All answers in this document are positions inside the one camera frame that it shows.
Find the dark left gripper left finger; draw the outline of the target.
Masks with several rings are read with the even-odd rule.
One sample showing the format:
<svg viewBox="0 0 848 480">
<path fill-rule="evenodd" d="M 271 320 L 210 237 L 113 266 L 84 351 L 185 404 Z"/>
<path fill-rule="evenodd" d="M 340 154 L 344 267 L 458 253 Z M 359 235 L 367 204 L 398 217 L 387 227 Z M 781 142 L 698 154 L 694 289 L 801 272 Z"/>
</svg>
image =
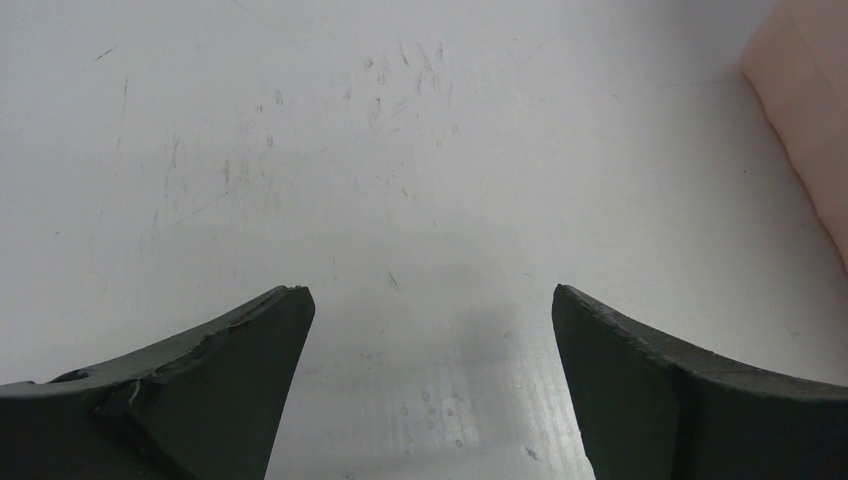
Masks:
<svg viewBox="0 0 848 480">
<path fill-rule="evenodd" d="M 5 479 L 261 479 L 315 315 L 276 287 L 142 349 L 1 388 Z"/>
</svg>

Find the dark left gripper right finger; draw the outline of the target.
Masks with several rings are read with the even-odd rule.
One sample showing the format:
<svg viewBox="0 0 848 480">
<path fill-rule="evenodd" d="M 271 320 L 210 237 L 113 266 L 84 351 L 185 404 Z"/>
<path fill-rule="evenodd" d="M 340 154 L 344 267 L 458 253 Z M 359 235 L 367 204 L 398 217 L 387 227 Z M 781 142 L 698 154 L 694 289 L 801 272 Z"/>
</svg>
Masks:
<svg viewBox="0 0 848 480">
<path fill-rule="evenodd" d="M 747 365 L 558 286 L 552 324 L 599 479 L 843 479 L 847 390 Z"/>
</svg>

